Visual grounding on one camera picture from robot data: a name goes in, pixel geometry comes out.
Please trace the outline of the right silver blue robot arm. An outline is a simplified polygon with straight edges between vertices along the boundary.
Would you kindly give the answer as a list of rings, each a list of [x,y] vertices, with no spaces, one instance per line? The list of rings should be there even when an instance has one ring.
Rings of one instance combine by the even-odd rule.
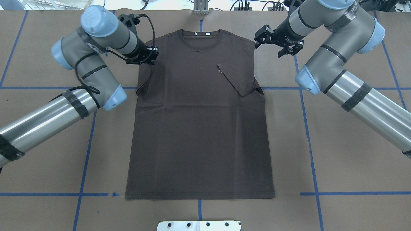
[[[275,29],[285,54],[324,26],[331,34],[301,67],[295,81],[316,95],[327,95],[410,157],[410,113],[345,69],[354,54],[377,47],[385,29],[354,0],[306,0]]]

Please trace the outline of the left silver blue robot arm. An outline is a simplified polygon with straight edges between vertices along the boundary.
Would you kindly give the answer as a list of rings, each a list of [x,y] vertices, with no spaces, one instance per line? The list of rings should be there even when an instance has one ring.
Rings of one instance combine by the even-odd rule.
[[[17,66],[1,78],[2,90],[61,90],[26,115],[1,126],[1,167],[21,159],[94,111],[110,111],[127,98],[104,61],[112,53],[127,64],[152,64],[157,47],[146,46],[136,26],[144,13],[116,16],[100,5],[84,11],[45,11],[45,25],[30,22],[17,36]]]

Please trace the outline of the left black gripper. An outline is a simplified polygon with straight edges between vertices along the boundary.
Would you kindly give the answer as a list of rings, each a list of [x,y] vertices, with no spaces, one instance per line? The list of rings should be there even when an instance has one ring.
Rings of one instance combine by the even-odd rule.
[[[153,65],[159,54],[157,46],[129,45],[125,48],[125,62],[127,64]]]

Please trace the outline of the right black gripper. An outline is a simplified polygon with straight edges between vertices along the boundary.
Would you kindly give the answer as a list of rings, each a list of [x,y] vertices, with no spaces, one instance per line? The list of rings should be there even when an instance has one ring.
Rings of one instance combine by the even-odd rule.
[[[279,34],[278,45],[280,47],[283,47],[282,50],[280,50],[277,54],[278,58],[288,54],[295,56],[304,47],[304,36]]]

